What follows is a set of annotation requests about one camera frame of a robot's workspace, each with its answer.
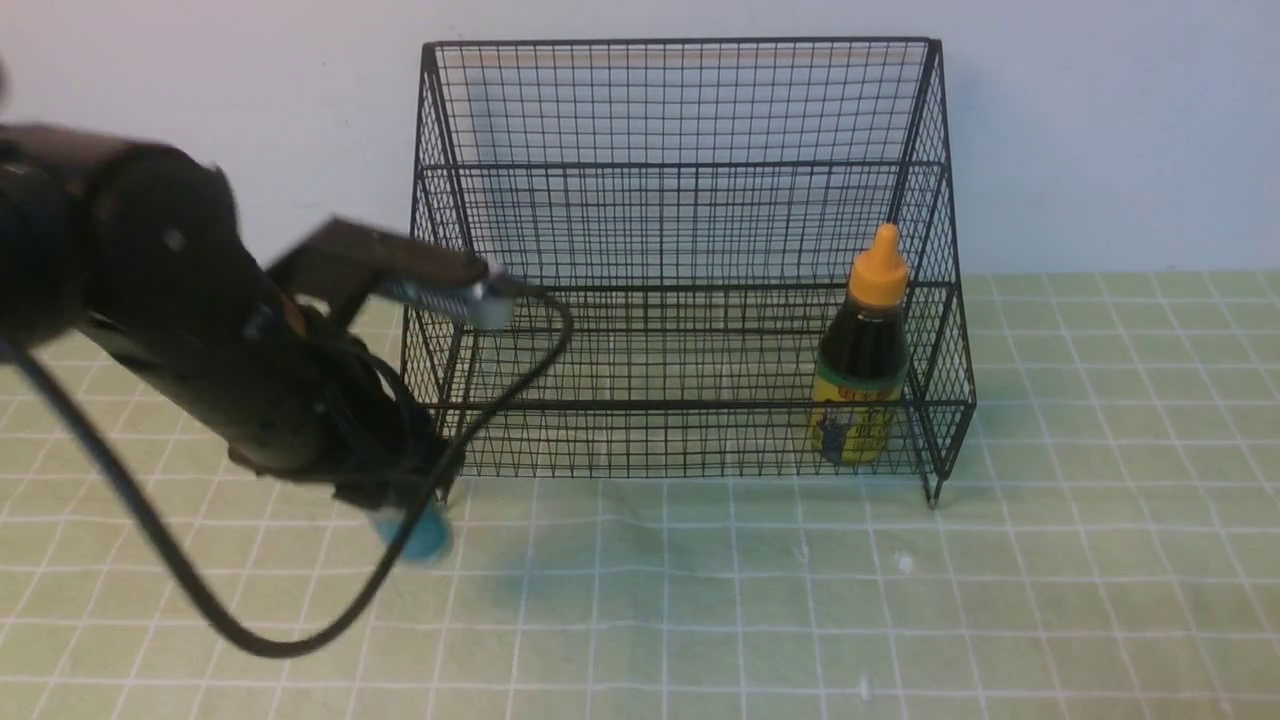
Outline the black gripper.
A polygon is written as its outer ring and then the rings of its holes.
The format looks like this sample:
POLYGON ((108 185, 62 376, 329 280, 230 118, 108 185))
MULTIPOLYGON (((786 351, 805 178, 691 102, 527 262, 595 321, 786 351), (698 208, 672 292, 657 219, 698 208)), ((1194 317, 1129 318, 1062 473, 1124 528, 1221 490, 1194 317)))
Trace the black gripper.
POLYGON ((370 512, 430 509, 451 496, 462 456, 448 455, 433 413, 367 345, 291 300, 256 306, 242 336, 282 383, 268 418, 228 443, 228 457, 259 477, 328 486, 334 500, 370 512))

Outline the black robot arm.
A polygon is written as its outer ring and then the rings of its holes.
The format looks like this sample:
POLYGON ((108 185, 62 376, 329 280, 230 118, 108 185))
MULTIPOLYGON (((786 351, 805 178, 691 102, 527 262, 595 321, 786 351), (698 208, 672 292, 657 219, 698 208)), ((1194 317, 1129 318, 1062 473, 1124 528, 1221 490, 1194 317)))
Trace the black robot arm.
POLYGON ((397 281, 458 290, 484 263, 333 217, 261 266, 227 176, 164 143, 3 127, 3 334, 77 331, 259 475, 366 511, 451 486, 429 410, 349 333, 397 281))

